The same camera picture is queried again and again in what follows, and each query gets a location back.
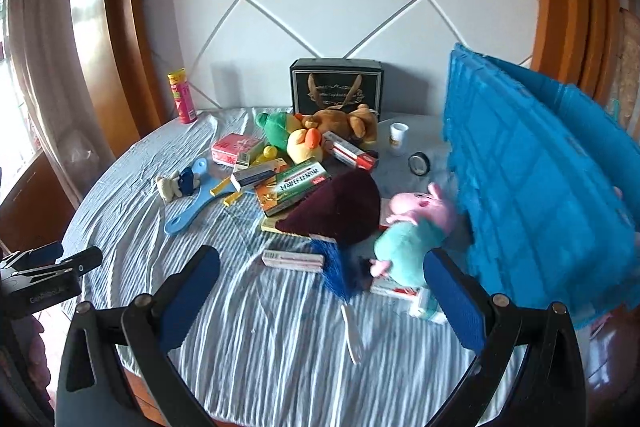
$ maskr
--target window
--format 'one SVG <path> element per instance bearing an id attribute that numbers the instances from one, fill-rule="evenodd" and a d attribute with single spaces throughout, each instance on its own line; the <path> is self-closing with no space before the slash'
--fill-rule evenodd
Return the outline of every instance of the window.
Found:
<path id="1" fill-rule="evenodd" d="M 0 201 L 40 148 L 15 81 L 6 12 L 6 0 L 0 0 Z"/>

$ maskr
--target paper cup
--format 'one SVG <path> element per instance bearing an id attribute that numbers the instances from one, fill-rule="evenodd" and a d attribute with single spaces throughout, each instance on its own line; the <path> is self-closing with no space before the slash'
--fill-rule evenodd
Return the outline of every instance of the paper cup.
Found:
<path id="1" fill-rule="evenodd" d="M 389 146 L 391 148 L 391 154 L 402 154 L 402 144 L 404 143 L 404 135 L 409 130 L 409 126 L 404 123 L 391 124 L 389 136 Z"/>

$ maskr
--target tablecloth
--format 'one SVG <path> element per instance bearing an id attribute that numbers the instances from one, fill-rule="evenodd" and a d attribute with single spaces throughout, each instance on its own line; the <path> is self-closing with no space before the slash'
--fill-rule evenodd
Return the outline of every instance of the tablecloth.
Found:
<path id="1" fill-rule="evenodd" d="M 171 121 L 111 166 L 82 202 L 63 240 L 65 255 L 95 245 L 104 261 L 82 278 L 81 296 L 63 309 L 71 316 L 84 299 L 103 309 L 154 293 L 200 245 L 211 245 L 221 255 L 220 279 L 170 358 L 214 418 L 254 427 L 425 425 L 474 357 L 448 325 L 410 317 L 404 301 L 357 295 L 351 305 L 364 356 L 356 366 L 344 343 L 340 301 L 323 288 L 321 276 L 261 263 L 265 247 L 310 251 L 310 245 L 261 232 L 264 214 L 254 196 L 244 195 L 229 208 L 214 201 L 184 233 L 164 234 L 165 221 L 189 198 L 165 205 L 153 182 L 156 174 L 169 175 L 206 156 L 210 145 L 230 132 L 261 136 L 254 125 L 260 111 L 201 112 L 188 125 Z M 392 121 L 410 128 L 400 157 L 385 146 Z M 383 198 L 425 190 L 430 180 L 455 190 L 440 130 L 436 117 L 397 115 L 381 122 L 380 165 L 373 177 Z M 430 176 L 409 172 L 408 154 L 417 150 L 430 157 Z M 216 165 L 210 172 L 228 175 L 228 169 Z M 372 257 L 372 239 L 354 249 Z M 514 353 L 483 420 L 500 411 L 522 355 L 522 350 Z M 120 356 L 125 367 L 136 371 L 127 348 Z"/>

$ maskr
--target curtain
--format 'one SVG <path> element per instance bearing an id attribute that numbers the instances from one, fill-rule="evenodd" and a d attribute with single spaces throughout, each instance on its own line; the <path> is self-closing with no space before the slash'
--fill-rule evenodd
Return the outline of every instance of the curtain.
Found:
<path id="1" fill-rule="evenodd" d="M 78 208 L 114 156 L 82 75 L 70 1 L 7 1 L 17 83 L 42 149 Z"/>

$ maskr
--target white brush handle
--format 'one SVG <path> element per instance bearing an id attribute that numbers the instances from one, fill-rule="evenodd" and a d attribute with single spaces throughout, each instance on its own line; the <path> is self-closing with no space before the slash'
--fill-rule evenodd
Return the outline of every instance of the white brush handle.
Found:
<path id="1" fill-rule="evenodd" d="M 342 311 L 342 318 L 344 318 L 345 333 L 347 336 L 347 348 L 351 355 L 351 362 L 360 363 L 362 360 L 362 339 L 360 338 L 360 332 L 356 326 L 356 320 L 353 316 L 353 311 L 348 304 L 340 306 Z"/>

